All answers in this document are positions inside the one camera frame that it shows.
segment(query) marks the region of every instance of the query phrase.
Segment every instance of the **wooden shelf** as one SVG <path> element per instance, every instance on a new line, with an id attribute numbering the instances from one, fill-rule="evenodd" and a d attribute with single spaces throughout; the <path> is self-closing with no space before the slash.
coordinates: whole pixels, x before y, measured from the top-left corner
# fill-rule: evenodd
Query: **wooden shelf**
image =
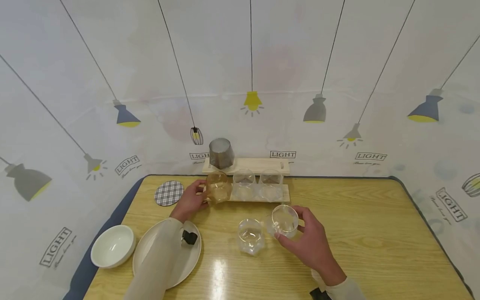
<path id="1" fill-rule="evenodd" d="M 235 158 L 233 165 L 229 168 L 220 170 L 227 175 L 233 175 L 235 171 L 240 169 L 249 169 L 255 175 L 260 175 L 267 169 L 274 169 L 279 171 L 282 175 L 290 174 L 290 166 L 288 165 L 288 159 L 286 158 Z M 212 173 L 218 171 L 217 168 L 210 165 L 210 159 L 206 158 L 202 173 Z"/>
<path id="2" fill-rule="evenodd" d="M 277 201 L 272 201 L 272 203 L 290 203 L 290 190 L 288 189 L 288 185 L 283 184 L 282 188 L 283 188 L 283 198 Z M 252 198 L 247 201 L 243 201 L 235 197 L 234 194 L 232 194 L 228 202 L 268 202 L 268 201 L 265 201 L 262 197 L 259 197 L 259 196 L 256 196 L 255 198 Z"/>

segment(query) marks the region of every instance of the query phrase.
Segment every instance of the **person's right hand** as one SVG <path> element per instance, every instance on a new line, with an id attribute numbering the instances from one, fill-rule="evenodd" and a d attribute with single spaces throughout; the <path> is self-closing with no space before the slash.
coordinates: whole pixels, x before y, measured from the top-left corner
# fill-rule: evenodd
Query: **person's right hand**
<path id="1" fill-rule="evenodd" d="M 292 241 L 276 233 L 275 238 L 280 245 L 296 255 L 307 267 L 317 271 L 328 286 L 336 286 L 345 281 L 347 276 L 333 257 L 324 226 L 307 207 L 292 207 L 305 222 L 305 226 L 298 226 L 303 235 L 298 241 Z"/>

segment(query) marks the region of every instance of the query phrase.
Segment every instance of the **clear glass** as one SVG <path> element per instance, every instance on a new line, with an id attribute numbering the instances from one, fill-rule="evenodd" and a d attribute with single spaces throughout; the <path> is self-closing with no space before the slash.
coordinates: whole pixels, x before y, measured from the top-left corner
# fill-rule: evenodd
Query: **clear glass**
<path id="1" fill-rule="evenodd" d="M 297 234 L 298 225 L 299 216 L 297 212 L 285 204 L 275 207 L 272 214 L 265 218 L 265 227 L 272 236 L 278 232 L 289 239 L 293 238 Z"/>
<path id="2" fill-rule="evenodd" d="M 238 229 L 238 246 L 240 251 L 255 255 L 265 246 L 262 224 L 255 219 L 245 219 Z"/>
<path id="3" fill-rule="evenodd" d="M 215 171 L 207 176 L 207 197 L 209 204 L 215 205 L 230 200 L 232 184 L 224 172 Z"/>
<path id="4" fill-rule="evenodd" d="M 240 169 L 233 173 L 233 194 L 241 201 L 248 201 L 255 197 L 257 180 L 255 174 L 248 169 Z"/>
<path id="5" fill-rule="evenodd" d="M 269 169 L 260 174 L 260 196 L 267 202 L 277 202 L 283 198 L 283 175 Z"/>

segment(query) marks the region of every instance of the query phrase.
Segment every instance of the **black clip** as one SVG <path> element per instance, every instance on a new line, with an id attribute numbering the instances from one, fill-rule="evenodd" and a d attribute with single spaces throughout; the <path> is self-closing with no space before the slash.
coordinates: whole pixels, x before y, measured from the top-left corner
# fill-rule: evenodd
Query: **black clip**
<path id="1" fill-rule="evenodd" d="M 195 242 L 197 242 L 198 235 L 195 232 L 184 230 L 181 237 L 187 242 L 187 244 L 194 245 Z"/>

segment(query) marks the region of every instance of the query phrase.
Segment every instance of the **sleeve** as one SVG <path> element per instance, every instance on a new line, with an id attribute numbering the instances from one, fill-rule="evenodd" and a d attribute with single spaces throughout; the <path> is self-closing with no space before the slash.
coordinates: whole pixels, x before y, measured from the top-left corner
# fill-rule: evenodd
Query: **sleeve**
<path id="1" fill-rule="evenodd" d="M 138 273 L 125 293 L 125 300 L 161 300 L 181 248 L 183 224 L 174 218 L 165 220 Z"/>
<path id="2" fill-rule="evenodd" d="M 333 287 L 327 286 L 320 275 L 313 270 L 312 277 L 318 283 L 319 288 L 325 290 L 332 300 L 366 300 L 359 286 L 349 277 Z"/>

